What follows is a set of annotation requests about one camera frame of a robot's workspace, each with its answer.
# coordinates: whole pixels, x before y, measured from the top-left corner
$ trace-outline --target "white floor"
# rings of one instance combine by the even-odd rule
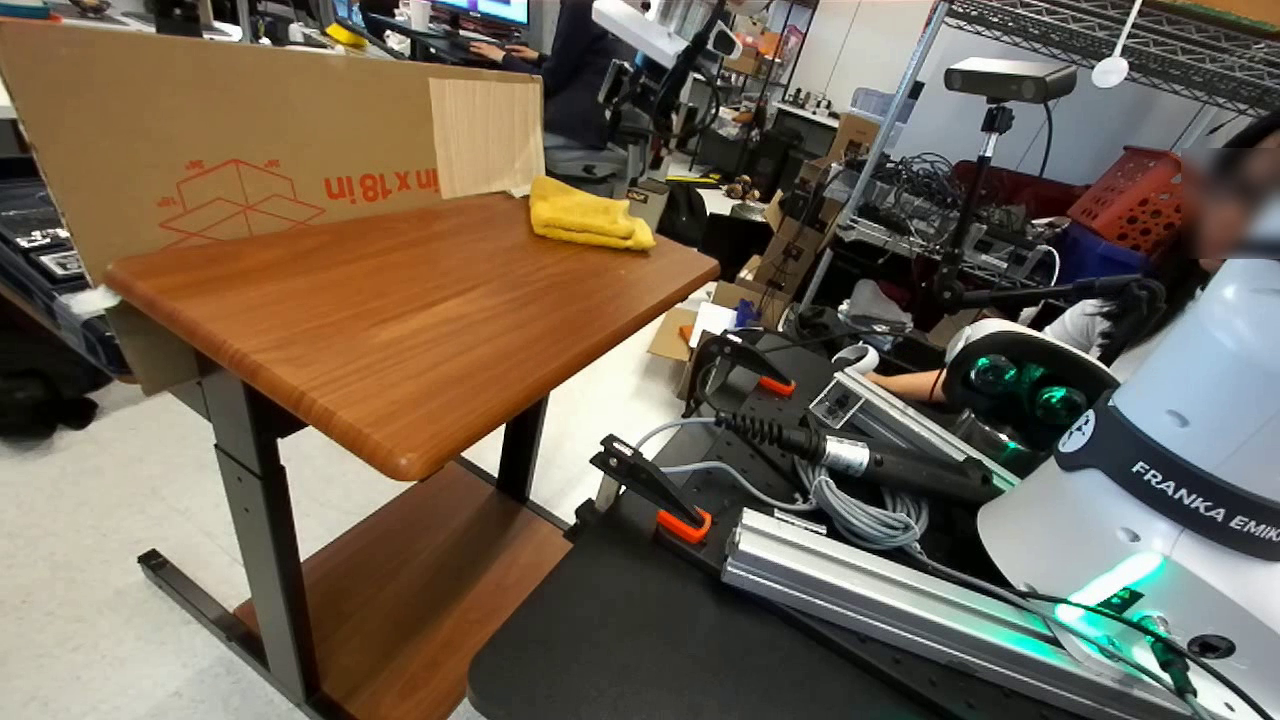
[[[602,482],[590,455],[603,432],[635,438],[680,413],[650,337],[554,394],[534,501],[563,520]],[[164,549],[226,605],[249,595],[210,423],[119,384],[100,400],[86,432],[0,442],[0,714],[301,714],[135,568]],[[487,437],[469,455],[495,467],[495,447]],[[303,555],[406,486],[316,432],[286,438],[286,462]]]

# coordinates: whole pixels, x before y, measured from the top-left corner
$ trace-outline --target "shelf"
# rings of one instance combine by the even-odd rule
[[[449,714],[563,550],[554,520],[443,462],[303,564],[322,687],[351,714]]]
[[[1128,0],[951,0],[948,22],[1090,66],[1111,55],[1128,7]],[[1138,83],[1234,113],[1280,108],[1278,32],[1146,2],[1125,55]]]

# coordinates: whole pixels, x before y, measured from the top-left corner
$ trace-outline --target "desk leg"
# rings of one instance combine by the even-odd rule
[[[495,486],[519,504],[529,501],[537,442],[544,438],[544,416],[548,416],[548,400],[537,400],[534,409],[511,416],[504,432],[504,460],[495,467]]]
[[[255,671],[266,671],[292,702],[313,714],[339,714],[339,708],[322,697],[316,678],[322,671],[297,555],[289,475],[277,447],[281,426],[271,423],[281,413],[230,371],[203,376],[200,393],[238,520],[255,630],[249,630],[162,550],[145,550],[141,564],[184,613],[255,662]]]

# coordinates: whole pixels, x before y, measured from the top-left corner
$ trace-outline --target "black table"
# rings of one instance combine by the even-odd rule
[[[787,416],[824,386],[811,352],[771,352],[802,393],[758,413]],[[740,438],[686,426],[659,462],[724,455],[765,492],[784,480]],[[652,504],[627,492],[603,517],[580,507],[577,545],[474,662],[474,702],[508,714],[1062,714],[968,671],[879,638],[806,619],[716,581],[716,549],[744,507],[724,475],[698,472],[686,492],[716,511],[712,550],[652,539]]]

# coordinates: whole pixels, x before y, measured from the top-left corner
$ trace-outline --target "wooden desk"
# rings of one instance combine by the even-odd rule
[[[511,504],[544,394],[710,274],[680,245],[534,239],[508,197],[119,260],[107,285],[216,365],[191,409],[253,598],[226,613],[162,550],[145,573],[313,714],[449,714],[469,660],[567,549]],[[301,564],[277,455],[297,423],[431,480]],[[495,423],[508,495],[451,460]]]

